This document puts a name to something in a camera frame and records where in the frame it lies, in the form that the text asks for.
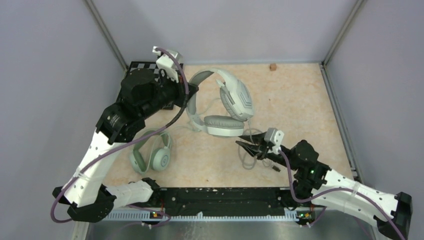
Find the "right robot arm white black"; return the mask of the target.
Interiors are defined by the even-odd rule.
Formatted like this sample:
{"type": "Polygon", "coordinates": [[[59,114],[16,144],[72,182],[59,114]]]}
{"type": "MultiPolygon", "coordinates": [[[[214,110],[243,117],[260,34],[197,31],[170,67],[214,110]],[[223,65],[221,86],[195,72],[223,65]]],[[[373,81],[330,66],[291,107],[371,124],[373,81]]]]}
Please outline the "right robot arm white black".
{"type": "Polygon", "coordinates": [[[412,219],[412,197],[385,193],[350,179],[319,161],[319,153],[305,139],[291,148],[282,144],[283,132],[269,128],[241,135],[236,143],[257,160],[270,160],[287,169],[290,195],[299,206],[309,203],[358,218],[391,240],[406,240],[412,219]]]}

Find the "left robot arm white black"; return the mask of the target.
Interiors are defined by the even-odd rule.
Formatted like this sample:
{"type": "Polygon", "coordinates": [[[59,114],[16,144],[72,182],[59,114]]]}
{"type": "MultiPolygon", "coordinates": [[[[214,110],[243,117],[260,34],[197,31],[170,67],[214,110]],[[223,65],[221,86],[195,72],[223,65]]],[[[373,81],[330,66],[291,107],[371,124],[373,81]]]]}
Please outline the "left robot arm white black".
{"type": "Polygon", "coordinates": [[[121,150],[142,141],[136,134],[147,118],[171,103],[183,111],[198,89],[180,73],[172,80],[137,68],[123,78],[116,102],[103,111],[72,178],[53,190],[54,202],[68,206],[70,221],[97,223],[114,209],[136,203],[154,207],[160,202],[160,187],[151,178],[120,186],[105,186],[104,178],[121,150]]]}

